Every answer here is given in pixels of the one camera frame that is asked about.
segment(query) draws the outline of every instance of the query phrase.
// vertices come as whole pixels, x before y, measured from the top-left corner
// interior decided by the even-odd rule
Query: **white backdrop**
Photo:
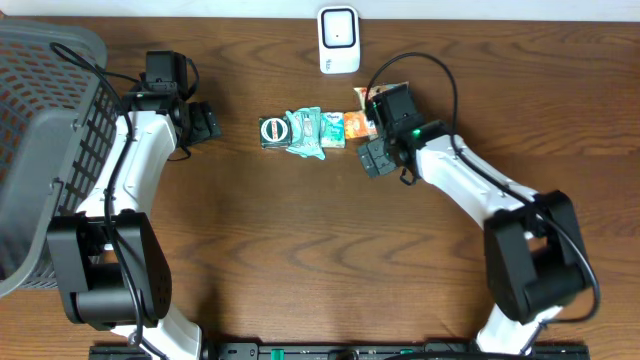
[[[7,15],[314,18],[325,5],[363,19],[640,21],[640,0],[0,0]]]

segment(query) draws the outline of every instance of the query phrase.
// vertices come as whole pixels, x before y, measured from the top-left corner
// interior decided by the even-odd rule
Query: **plastic bin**
[[[106,46],[88,30],[0,20],[0,297],[56,287],[47,226],[91,191],[115,136],[98,79],[58,58],[52,41],[106,67]]]

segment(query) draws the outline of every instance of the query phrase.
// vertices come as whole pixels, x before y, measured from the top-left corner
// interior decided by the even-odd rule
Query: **wooden table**
[[[542,338],[584,340],[593,359],[640,356],[637,24],[363,20],[358,73],[325,76],[313,20],[41,20],[98,33],[112,71],[143,71],[152,49],[198,65],[195,98],[212,103],[224,137],[165,166],[152,222],[174,303],[212,334],[421,342],[483,326],[492,299],[482,232],[453,201],[398,174],[369,180],[357,141],[325,161],[259,145],[260,116],[356,109],[352,88],[378,66],[426,51],[457,77],[467,143],[512,178],[575,203],[602,308]],[[434,65],[406,60],[381,80],[410,81],[425,112],[450,119],[451,89]],[[583,294],[567,314],[590,301]],[[69,323],[55,291],[11,294],[0,319],[2,359],[82,359],[95,342],[121,340]]]

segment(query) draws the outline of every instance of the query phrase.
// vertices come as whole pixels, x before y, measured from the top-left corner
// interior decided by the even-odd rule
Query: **snack package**
[[[302,108],[286,115],[291,122],[293,139],[287,151],[302,157],[315,156],[324,160],[325,155],[320,146],[320,127],[322,116],[319,107]]]
[[[291,145],[290,123],[286,116],[260,119],[260,145],[263,149]]]
[[[344,148],[344,114],[340,112],[322,113],[320,146],[323,148]]]
[[[371,91],[369,91],[369,99],[371,100],[372,97],[376,96],[377,94],[381,93],[381,92],[385,92],[389,89],[393,89],[394,87],[398,86],[398,85],[403,85],[403,84],[409,84],[408,81],[405,81],[403,83],[399,83],[399,84],[385,84],[385,85],[378,85],[378,86],[374,86],[371,88]],[[358,100],[360,101],[360,109],[364,110],[364,95],[367,93],[367,87],[363,87],[363,88],[353,88],[353,90],[356,92],[356,95],[358,95]]]
[[[353,111],[344,113],[344,136],[347,139],[354,139],[363,136],[376,135],[376,125],[369,121],[364,115],[364,111]]]

